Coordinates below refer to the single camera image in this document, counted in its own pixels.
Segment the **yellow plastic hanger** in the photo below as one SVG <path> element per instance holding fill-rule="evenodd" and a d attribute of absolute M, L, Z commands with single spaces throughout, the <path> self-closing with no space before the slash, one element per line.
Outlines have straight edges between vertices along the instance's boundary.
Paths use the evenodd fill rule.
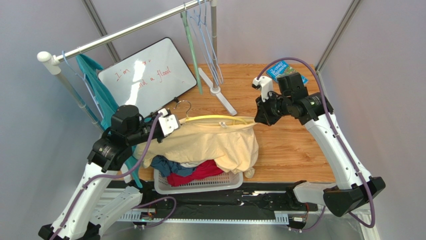
<path fill-rule="evenodd" d="M 248 125 L 249 122 L 241 117 L 236 117 L 236 116 L 229 116 L 229 115 L 217 115 L 217 114 L 211 114 L 211 115 L 201 115 L 201 116 L 195 116 L 195 117 L 189 117 L 189 111 L 192 108 L 192 104 L 190 101 L 188 100 L 180 100 L 178 101 L 174 107 L 173 110 L 175 110 L 179 104 L 181 103 L 188 103 L 189 107 L 187 108 L 187 110 L 185 111 L 185 122 L 194 122 L 194 121 L 201 121 L 201 120 L 230 120 L 233 123 L 237 122 L 237 123 L 241 123 L 244 125 Z"/>

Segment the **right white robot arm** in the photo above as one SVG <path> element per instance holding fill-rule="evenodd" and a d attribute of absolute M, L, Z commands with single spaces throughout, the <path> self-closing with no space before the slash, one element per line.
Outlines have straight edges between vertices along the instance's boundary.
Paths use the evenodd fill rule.
<path fill-rule="evenodd" d="M 267 76 L 254 78 L 252 87 L 260 90 L 255 100 L 255 122 L 272 126 L 284 116 L 299 120 L 314 137 L 334 174 L 334 183 L 295 182 L 286 189 L 289 204 L 296 208 L 304 203 L 327 207 L 341 217 L 369 203 L 386 184 L 373 177 L 358 160 L 338 127 L 328 100 L 316 92 L 310 94 L 299 73 L 278 77 L 280 92 L 273 90 L 273 80 Z"/>

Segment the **pale yellow t shirt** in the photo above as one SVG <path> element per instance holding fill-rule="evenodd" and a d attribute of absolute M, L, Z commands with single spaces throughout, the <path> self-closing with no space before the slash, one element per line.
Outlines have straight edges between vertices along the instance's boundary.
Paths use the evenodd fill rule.
<path fill-rule="evenodd" d="M 259 156 L 255 136 L 256 122 L 244 116 L 245 123 L 230 119 L 180 120 L 180 128 L 162 142 L 152 140 L 141 166 L 148 168 L 155 156 L 164 156 L 180 164 L 214 160 L 224 172 L 243 172 L 246 178 L 255 174 Z"/>

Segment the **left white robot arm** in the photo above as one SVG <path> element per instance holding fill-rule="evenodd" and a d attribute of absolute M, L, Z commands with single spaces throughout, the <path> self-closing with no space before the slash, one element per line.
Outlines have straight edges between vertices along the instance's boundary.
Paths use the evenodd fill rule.
<path fill-rule="evenodd" d="M 124 191 L 99 212 L 95 208 L 113 179 L 131 175 L 142 164 L 153 140 L 161 142 L 180 128 L 176 116 L 162 108 L 146 120 L 135 105 L 122 105 L 110 126 L 92 146 L 83 175 L 59 217 L 43 225 L 43 240 L 99 240 L 124 213 L 136 207 L 148 190 L 131 180 Z"/>

